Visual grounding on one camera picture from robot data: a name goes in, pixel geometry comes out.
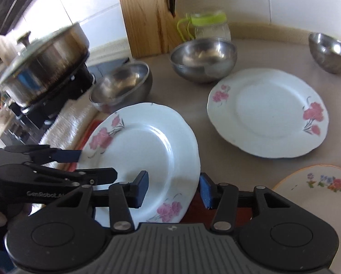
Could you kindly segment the white plate pink flowers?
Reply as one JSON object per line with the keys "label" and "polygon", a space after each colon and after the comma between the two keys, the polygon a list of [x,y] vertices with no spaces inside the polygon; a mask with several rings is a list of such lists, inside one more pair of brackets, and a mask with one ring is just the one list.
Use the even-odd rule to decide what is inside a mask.
{"label": "white plate pink flowers", "polygon": [[144,201],[130,210],[134,224],[178,223],[197,190],[201,164],[195,134],[178,112],[139,103],[112,113],[97,126],[77,168],[114,168],[117,182],[131,182],[147,171]]}

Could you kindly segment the steel cooking pot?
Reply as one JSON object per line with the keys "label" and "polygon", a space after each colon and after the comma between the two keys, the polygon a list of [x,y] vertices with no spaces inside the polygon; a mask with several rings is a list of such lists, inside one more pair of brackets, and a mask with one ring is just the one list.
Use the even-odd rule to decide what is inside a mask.
{"label": "steel cooking pot", "polygon": [[32,62],[25,64],[18,72],[15,72],[6,85],[0,87],[0,91],[8,95],[21,107],[30,106],[36,99],[46,94],[52,87],[83,65],[89,57],[89,48],[84,51],[75,51],[72,48],[69,60],[62,58],[63,52],[54,50],[53,47],[38,56]]}

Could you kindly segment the wooden knife block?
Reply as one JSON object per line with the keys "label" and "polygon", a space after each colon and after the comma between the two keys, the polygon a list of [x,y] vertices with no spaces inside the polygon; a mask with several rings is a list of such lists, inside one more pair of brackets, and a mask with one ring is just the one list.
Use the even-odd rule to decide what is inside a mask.
{"label": "wooden knife block", "polygon": [[120,7],[133,58],[166,54],[183,42],[169,0],[120,0]]}

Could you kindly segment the glass jar green lid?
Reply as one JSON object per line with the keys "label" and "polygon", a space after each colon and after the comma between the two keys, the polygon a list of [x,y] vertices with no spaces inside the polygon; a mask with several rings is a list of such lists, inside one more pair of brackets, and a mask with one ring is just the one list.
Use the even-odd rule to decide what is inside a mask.
{"label": "glass jar green lid", "polygon": [[220,9],[187,14],[178,21],[176,28],[184,42],[213,37],[232,40],[226,13]]}

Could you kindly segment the black gas stove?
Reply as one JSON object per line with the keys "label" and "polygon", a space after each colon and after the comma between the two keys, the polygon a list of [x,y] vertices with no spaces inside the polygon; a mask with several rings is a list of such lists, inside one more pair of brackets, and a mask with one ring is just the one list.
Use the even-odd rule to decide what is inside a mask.
{"label": "black gas stove", "polygon": [[3,144],[38,144],[68,100],[77,100],[103,76],[129,61],[129,58],[120,58],[90,67],[83,64],[29,107],[11,103],[8,108],[13,117],[0,136]]}

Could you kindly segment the steel bowl corner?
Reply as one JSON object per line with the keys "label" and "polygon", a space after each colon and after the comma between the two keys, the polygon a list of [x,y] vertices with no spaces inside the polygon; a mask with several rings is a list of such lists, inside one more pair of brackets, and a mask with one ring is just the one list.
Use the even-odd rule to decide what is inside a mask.
{"label": "steel bowl corner", "polygon": [[314,61],[330,74],[341,74],[341,41],[323,33],[308,36],[309,50]]}

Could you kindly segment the glass pot lid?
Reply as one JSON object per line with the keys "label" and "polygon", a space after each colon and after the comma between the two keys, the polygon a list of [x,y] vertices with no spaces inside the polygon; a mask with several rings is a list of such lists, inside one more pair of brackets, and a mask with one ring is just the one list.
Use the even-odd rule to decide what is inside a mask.
{"label": "glass pot lid", "polygon": [[83,49],[84,51],[88,50],[89,40],[78,22],[54,31],[39,40],[35,40],[19,56],[16,56],[5,70],[0,78],[0,87],[6,85],[14,73],[18,72],[20,68],[23,68],[25,64],[32,62],[34,59],[38,59],[39,55],[48,51],[51,47],[54,50],[62,51],[62,58],[68,61],[71,55],[69,51],[72,48],[75,51],[79,49]]}

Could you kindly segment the cream plate colourful flowers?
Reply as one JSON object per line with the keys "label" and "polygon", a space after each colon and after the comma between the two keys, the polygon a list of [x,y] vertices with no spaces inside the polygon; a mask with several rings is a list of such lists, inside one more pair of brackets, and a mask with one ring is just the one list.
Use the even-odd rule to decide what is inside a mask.
{"label": "cream plate colourful flowers", "polygon": [[339,247],[330,266],[341,273],[341,168],[313,165],[280,181],[273,190],[330,224],[337,232]]}

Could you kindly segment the steel bowl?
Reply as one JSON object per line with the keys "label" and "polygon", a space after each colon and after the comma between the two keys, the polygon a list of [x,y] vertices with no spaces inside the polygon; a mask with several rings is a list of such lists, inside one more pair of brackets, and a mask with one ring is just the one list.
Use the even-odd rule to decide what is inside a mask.
{"label": "steel bowl", "polygon": [[184,42],[170,53],[173,70],[185,80],[199,84],[225,78],[236,62],[237,46],[219,37]]}
{"label": "steel bowl", "polygon": [[94,85],[89,100],[103,113],[144,102],[152,88],[152,72],[142,61],[124,64]]}

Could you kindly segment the white ribbed cloth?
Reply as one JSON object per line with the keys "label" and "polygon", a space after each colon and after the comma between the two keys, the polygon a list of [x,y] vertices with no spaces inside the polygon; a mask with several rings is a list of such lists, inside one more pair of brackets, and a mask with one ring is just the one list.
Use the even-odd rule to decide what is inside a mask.
{"label": "white ribbed cloth", "polygon": [[39,144],[74,150],[96,114],[98,110],[89,100],[88,93],[77,100],[68,100]]}

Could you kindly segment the red cloth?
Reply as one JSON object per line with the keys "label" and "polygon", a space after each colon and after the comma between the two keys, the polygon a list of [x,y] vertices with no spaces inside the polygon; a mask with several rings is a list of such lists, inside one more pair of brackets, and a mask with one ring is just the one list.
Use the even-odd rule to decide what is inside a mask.
{"label": "red cloth", "polygon": [[[83,136],[75,147],[76,150],[83,149],[84,145],[89,140],[89,137],[101,122],[102,120],[100,119],[93,119],[90,122]],[[185,215],[180,220],[180,223],[203,223],[208,229],[212,225],[213,219],[216,215],[216,210],[209,210],[204,206],[199,187],[197,188],[197,191],[195,192],[188,209],[183,211],[185,212]],[[238,207],[236,212],[236,227],[243,226],[249,222],[252,216],[253,212],[251,207]]]}

